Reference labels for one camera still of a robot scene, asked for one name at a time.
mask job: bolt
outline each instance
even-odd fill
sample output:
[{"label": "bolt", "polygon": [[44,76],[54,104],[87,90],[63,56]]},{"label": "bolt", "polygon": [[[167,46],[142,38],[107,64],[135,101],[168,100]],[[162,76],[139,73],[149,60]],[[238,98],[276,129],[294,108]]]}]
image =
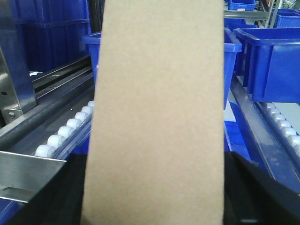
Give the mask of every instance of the bolt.
[{"label": "bolt", "polygon": [[15,113],[14,112],[10,112],[9,114],[8,114],[8,116],[10,117],[10,118],[14,118],[15,117]]}]

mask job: brown cardboard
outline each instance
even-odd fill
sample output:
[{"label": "brown cardboard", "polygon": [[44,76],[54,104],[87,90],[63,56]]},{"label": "brown cardboard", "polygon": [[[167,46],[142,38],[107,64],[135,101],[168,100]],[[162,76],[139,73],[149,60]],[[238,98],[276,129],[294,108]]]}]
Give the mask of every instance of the brown cardboard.
[{"label": "brown cardboard", "polygon": [[82,224],[220,225],[223,3],[107,0]]}]

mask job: blue plastic bin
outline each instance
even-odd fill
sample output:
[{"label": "blue plastic bin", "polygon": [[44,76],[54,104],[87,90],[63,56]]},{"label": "blue plastic bin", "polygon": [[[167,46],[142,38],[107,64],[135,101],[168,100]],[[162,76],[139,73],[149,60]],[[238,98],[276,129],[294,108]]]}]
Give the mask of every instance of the blue plastic bin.
[{"label": "blue plastic bin", "polygon": [[17,202],[0,199],[0,225],[5,224],[19,209]]},{"label": "blue plastic bin", "polygon": [[252,100],[300,102],[300,28],[237,29],[234,33],[244,43],[243,52],[250,52],[237,63],[249,65],[247,91]]},{"label": "blue plastic bin", "polygon": [[300,27],[300,14],[278,11],[274,27]]},{"label": "blue plastic bin", "polygon": [[241,47],[235,35],[228,28],[224,28],[224,108],[233,76],[236,54],[241,51]]},{"label": "blue plastic bin", "polygon": [[255,24],[240,24],[240,23],[230,23],[228,24],[228,29],[233,31],[234,29],[247,29],[247,28],[257,28]]},{"label": "blue plastic bin", "polygon": [[26,24],[26,20],[23,18],[16,18],[15,19],[15,25],[16,29],[18,31],[19,40],[21,43],[21,48],[23,50],[24,56],[27,56],[27,50],[26,50],[26,44],[25,44],[25,37],[24,37],[24,26]]},{"label": "blue plastic bin", "polygon": [[256,6],[256,0],[229,0],[229,10],[253,11]]},{"label": "blue plastic bin", "polygon": [[15,17],[50,23],[89,19],[88,0],[10,0]]},{"label": "blue plastic bin", "polygon": [[246,20],[244,20],[244,19],[229,19],[229,18],[224,19],[224,27],[228,27],[228,25],[231,23],[246,24]]},{"label": "blue plastic bin", "polygon": [[225,127],[225,151],[234,151],[239,153],[249,162],[249,156],[243,136],[240,132],[239,125],[235,121],[224,121]]},{"label": "blue plastic bin", "polygon": [[101,43],[101,32],[93,33],[82,37],[82,42],[87,44],[92,59],[94,81],[97,79],[97,65]]},{"label": "blue plastic bin", "polygon": [[45,72],[86,55],[81,37],[89,33],[89,19],[26,24],[29,70]]},{"label": "blue plastic bin", "polygon": [[72,151],[72,154],[88,154],[90,146],[90,136],[82,140]]}]

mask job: white roller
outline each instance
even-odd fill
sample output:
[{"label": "white roller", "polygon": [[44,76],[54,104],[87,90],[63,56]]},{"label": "white roller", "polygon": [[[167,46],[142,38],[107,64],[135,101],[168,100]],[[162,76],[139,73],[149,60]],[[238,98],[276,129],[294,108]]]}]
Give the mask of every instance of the white roller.
[{"label": "white roller", "polygon": [[277,122],[278,120],[285,120],[284,115],[282,115],[280,113],[272,114],[272,118],[273,118],[273,120],[275,120],[275,122]]},{"label": "white roller", "polygon": [[264,102],[262,105],[263,105],[263,107],[265,107],[266,109],[276,108],[276,107],[275,107],[275,104],[272,103],[272,102]]},{"label": "white roller", "polygon": [[53,146],[54,148],[58,148],[65,141],[65,137],[60,135],[51,135],[48,138],[47,145]]},{"label": "white roller", "polygon": [[81,121],[79,119],[69,119],[67,121],[67,127],[71,127],[74,130],[76,130],[81,124]]},{"label": "white roller", "polygon": [[74,131],[74,128],[63,126],[63,127],[59,128],[58,135],[63,136],[64,138],[68,138],[72,134],[73,131]]},{"label": "white roller", "polygon": [[299,135],[290,135],[288,136],[289,143],[295,147],[295,145],[300,144],[300,136]]},{"label": "white roller", "polygon": [[42,144],[38,146],[35,156],[40,157],[51,157],[51,155],[54,153],[55,148],[50,145]]},{"label": "white roller", "polygon": [[291,123],[287,120],[278,120],[276,122],[277,126],[281,129],[281,128],[290,128],[291,127]]},{"label": "white roller", "polygon": [[87,113],[88,115],[93,113],[93,107],[91,106],[84,106],[81,109],[81,112]]},{"label": "white roller", "polygon": [[300,156],[300,145],[296,144],[294,148],[295,148],[297,155]]},{"label": "white roller", "polygon": [[277,109],[277,108],[269,108],[268,109],[268,113],[270,115],[274,114],[274,113],[277,113],[277,114],[280,114],[280,111]]},{"label": "white roller", "polygon": [[292,127],[283,127],[281,128],[281,132],[283,133],[283,135],[287,138],[288,136],[291,135],[296,135],[297,132],[294,128]]},{"label": "white roller", "polygon": [[95,107],[95,101],[89,101],[88,106],[90,107]]},{"label": "white roller", "polygon": [[75,119],[78,119],[82,122],[86,120],[89,115],[86,112],[77,112],[75,115]]}]

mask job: metal rail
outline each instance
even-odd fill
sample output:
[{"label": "metal rail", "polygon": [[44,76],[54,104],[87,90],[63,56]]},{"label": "metal rail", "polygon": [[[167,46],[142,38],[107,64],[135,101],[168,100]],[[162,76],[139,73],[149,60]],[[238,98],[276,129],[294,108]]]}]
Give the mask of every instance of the metal rail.
[{"label": "metal rail", "polygon": [[266,20],[268,12],[224,10],[224,18]]},{"label": "metal rail", "polygon": [[90,57],[85,56],[67,65],[55,68],[45,73],[32,76],[32,84],[35,92],[39,92],[46,87],[60,81],[73,73],[91,65]]}]

